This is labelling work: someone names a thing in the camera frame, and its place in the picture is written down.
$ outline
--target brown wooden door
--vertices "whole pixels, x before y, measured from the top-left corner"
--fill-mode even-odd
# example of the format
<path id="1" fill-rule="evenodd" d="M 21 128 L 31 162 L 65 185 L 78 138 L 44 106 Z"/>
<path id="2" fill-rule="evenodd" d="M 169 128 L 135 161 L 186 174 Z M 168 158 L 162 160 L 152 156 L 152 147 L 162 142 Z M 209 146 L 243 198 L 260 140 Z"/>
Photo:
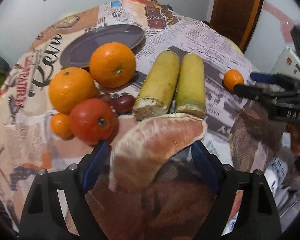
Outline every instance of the brown wooden door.
<path id="1" fill-rule="evenodd" d="M 210 25 L 245 50 L 262 4 L 263 0 L 215 0 Z"/>

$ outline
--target oval plate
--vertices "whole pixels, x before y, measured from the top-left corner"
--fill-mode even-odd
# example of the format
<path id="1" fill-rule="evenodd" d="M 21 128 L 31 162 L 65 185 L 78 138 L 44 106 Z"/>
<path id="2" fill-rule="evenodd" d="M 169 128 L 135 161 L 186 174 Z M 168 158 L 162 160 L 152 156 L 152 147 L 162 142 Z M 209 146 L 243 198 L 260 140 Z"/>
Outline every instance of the oval plate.
<path id="1" fill-rule="evenodd" d="M 144 38 L 144 30 L 135 25 L 118 24 L 96 29 L 71 42 L 60 57 L 60 64 L 63 67 L 88 67 L 92 53 L 101 45 L 120 42 L 133 49 Z"/>

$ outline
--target pink stripe on wall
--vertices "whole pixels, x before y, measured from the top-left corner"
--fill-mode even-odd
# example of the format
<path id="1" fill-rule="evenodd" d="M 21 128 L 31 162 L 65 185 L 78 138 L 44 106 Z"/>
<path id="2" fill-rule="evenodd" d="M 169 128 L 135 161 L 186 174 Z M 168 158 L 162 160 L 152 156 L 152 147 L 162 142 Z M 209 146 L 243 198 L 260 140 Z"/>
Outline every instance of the pink stripe on wall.
<path id="1" fill-rule="evenodd" d="M 280 11 L 277 7 L 271 3 L 265 1 L 263 3 L 263 10 L 271 13 L 274 17 L 280 20 L 280 30 L 285 43 L 293 43 L 290 31 L 294 25 L 300 25 L 300 19 L 293 21 L 289 16 Z"/>

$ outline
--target gray plate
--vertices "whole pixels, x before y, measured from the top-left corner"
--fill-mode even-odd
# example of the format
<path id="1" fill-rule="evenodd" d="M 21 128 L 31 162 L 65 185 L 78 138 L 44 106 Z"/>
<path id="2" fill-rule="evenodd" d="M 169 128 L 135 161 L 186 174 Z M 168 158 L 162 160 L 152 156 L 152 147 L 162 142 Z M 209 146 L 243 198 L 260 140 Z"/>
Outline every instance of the gray plate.
<path id="1" fill-rule="evenodd" d="M 92 53 L 101 45 L 120 42 L 133 49 L 144 37 L 143 29 L 134 25 L 118 24 L 96 29 L 71 42 L 60 57 L 60 64 L 63 67 L 87 67 Z"/>

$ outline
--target sugarcane piece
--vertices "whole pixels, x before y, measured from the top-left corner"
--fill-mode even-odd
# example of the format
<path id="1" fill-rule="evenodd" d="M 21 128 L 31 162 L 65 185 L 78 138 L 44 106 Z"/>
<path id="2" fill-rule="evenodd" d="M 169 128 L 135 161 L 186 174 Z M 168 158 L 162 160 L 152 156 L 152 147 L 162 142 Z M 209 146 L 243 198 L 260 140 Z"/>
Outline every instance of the sugarcane piece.
<path id="1" fill-rule="evenodd" d="M 166 50 L 156 58 L 138 97 L 133 112 L 138 121 L 166 114 L 172 102 L 180 70 L 179 56 Z"/>
<path id="2" fill-rule="evenodd" d="M 176 112 L 203 118 L 206 114 L 204 66 L 193 53 L 183 57 L 176 96 Z"/>

